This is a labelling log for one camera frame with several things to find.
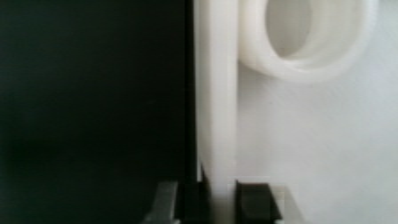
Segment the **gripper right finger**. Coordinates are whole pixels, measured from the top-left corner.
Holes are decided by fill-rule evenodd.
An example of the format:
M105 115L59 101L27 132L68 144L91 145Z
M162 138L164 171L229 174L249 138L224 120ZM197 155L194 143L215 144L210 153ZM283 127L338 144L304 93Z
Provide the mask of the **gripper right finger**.
M267 182L236 182L236 224L306 224L290 189Z

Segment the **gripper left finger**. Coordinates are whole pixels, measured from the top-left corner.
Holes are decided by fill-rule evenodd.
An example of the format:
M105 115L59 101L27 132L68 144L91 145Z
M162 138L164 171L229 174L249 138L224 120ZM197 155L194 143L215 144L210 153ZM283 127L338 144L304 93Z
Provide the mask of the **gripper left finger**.
M149 213L140 224L204 224L203 183L158 183Z

